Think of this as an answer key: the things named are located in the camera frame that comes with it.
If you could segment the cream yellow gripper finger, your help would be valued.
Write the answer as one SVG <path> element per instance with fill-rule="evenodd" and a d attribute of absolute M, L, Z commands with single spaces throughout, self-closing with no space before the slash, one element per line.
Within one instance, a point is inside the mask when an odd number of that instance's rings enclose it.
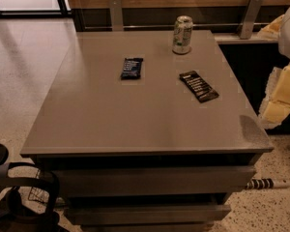
<path fill-rule="evenodd" d="M 289 114 L 290 63 L 283 69 L 274 67 L 270 73 L 258 118 L 265 130 L 271 130 L 280 126 Z"/>

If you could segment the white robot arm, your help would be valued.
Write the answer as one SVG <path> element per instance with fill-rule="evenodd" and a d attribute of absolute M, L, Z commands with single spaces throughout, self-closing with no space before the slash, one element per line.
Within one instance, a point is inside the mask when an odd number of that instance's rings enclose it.
<path fill-rule="evenodd" d="M 277 30 L 278 52 L 290 60 L 290 7 L 284 15 L 274 20 L 263 31 Z M 269 75 L 265 98 L 262 100 L 258 118 L 265 130 L 281 125 L 290 114 L 290 62 L 284 68 L 274 67 Z"/>

